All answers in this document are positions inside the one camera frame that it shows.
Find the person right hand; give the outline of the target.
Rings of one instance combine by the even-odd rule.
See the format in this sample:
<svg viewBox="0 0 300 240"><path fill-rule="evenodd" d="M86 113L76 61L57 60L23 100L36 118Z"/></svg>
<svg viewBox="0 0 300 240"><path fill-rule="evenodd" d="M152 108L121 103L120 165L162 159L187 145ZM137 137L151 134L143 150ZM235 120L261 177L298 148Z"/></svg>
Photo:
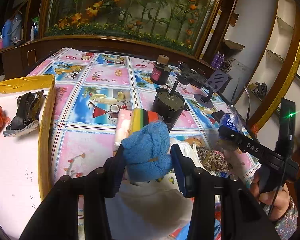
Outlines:
<svg viewBox="0 0 300 240"><path fill-rule="evenodd" d="M254 173L253 182L250 184L250 192L257 199L258 202L262 202L266 205L271 205L276 191L260 193L259 188L260 181L260 168ZM281 190L278 191L276 199L273 203L273 210L269 216L269 219L274 222L283 217L289 208L290 195L288 187L285 184Z"/></svg>

